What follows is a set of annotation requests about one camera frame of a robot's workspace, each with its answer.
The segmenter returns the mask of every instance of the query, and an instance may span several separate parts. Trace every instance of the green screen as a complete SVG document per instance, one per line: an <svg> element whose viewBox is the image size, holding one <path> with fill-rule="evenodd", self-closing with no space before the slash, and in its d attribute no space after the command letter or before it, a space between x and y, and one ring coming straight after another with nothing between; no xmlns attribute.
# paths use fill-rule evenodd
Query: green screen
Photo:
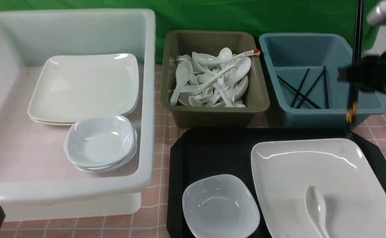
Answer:
<svg viewBox="0 0 386 238"><path fill-rule="evenodd" d="M366 15L377 0L364 3ZM156 63L162 63L170 30L246 31L255 38L273 32L335 33L352 44L356 19L354 0L0 0L0 11L86 8L152 9ZM364 50L372 47L377 32L364 25Z"/></svg>

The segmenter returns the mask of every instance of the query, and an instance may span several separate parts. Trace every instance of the table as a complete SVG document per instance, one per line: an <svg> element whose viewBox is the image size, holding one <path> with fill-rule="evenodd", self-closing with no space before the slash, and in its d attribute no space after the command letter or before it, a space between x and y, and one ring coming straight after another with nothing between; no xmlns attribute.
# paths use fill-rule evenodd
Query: table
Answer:
<svg viewBox="0 0 386 238"><path fill-rule="evenodd" d="M169 238L166 211L171 146L185 132L160 104L161 66L155 67L155 157L152 182L143 192L142 205L132 215L6 222L0 238ZM256 115L251 127L279 127L274 104ZM354 132L379 146L386 158L386 113L369 117Z"/></svg>

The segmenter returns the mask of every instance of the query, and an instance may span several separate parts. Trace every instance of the white square plate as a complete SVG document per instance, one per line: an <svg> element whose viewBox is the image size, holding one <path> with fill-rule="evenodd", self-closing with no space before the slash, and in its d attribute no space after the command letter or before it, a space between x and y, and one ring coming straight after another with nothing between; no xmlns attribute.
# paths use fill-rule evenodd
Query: white square plate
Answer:
<svg viewBox="0 0 386 238"><path fill-rule="evenodd" d="M138 65L132 54L54 56L43 67L28 114L52 123L128 115L138 92Z"/></svg>
<svg viewBox="0 0 386 238"><path fill-rule="evenodd" d="M262 142L253 147L251 162L272 237L319 238L304 205L311 185L326 200L330 237L386 237L386 194L353 141Z"/></svg>

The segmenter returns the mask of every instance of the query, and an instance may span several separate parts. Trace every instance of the chopsticks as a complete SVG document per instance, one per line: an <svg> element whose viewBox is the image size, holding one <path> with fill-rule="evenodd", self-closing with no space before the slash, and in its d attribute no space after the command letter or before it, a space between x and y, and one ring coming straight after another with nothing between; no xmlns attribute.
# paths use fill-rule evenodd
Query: chopsticks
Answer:
<svg viewBox="0 0 386 238"><path fill-rule="evenodd" d="M297 89L299 92L300 92L300 90L302 90L303 84L305 83L306 76L308 75L308 73L309 73L309 68L308 68L308 70L306 71L305 76L303 77L302 82L300 83L299 88ZM290 107L294 107L294 105L296 104L296 100L297 100L298 97L299 97L299 94L296 93L296 96L294 97L294 99L293 99L293 101L292 101Z"/></svg>
<svg viewBox="0 0 386 238"><path fill-rule="evenodd" d="M356 25L355 25L355 40L353 42L353 57L352 63L356 63L361 58L362 53L362 29L363 29L363 9L364 1L357 0L356 5ZM346 111L346 131L351 130L352 125L356 122L356 114L358 112L358 96L359 90L353 84L349 85L349 95L347 97Z"/></svg>
<svg viewBox="0 0 386 238"><path fill-rule="evenodd" d="M305 100L307 101L310 105L312 105L312 107L315 107L316 109L321 109L321 107L319 107L315 102L311 101L310 99L308 99L307 96L301 94L299 91L297 91L297 89L295 89L293 86L291 86L289 83L287 83L285 80L283 80L280 76L277 75L277 78L282 81L282 83L284 83L287 87L289 87L291 90L293 90L293 92L295 92L296 94L298 94L299 96L302 97L302 100Z"/></svg>
<svg viewBox="0 0 386 238"><path fill-rule="evenodd" d="M324 70L324 91L326 98L326 109L329 109L329 100L328 100L328 84L327 84L327 71Z"/></svg>
<svg viewBox="0 0 386 238"><path fill-rule="evenodd" d="M325 73L326 71L326 67L324 66L324 69L323 71L320 73L320 75L317 77L317 79L315 80L315 82L312 84L312 86L309 88L309 90L306 92L305 94L305 98L307 98L309 96L309 94L311 94L311 91L312 89L314 89L315 85L318 83L318 81L320 80L321 76ZM299 105L297 105L296 108L300 108L303 103L305 102L304 98L302 98L302 100L299 102Z"/></svg>

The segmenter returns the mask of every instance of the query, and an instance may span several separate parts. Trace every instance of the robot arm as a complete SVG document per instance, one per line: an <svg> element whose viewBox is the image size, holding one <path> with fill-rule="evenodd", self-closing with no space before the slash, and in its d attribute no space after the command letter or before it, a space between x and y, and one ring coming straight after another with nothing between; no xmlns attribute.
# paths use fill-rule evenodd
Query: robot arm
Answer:
<svg viewBox="0 0 386 238"><path fill-rule="evenodd" d="M386 0L371 10L367 21L370 25L386 24ZM366 56L350 66L339 68L338 80L349 82L363 92L386 94L386 51L380 56Z"/></svg>

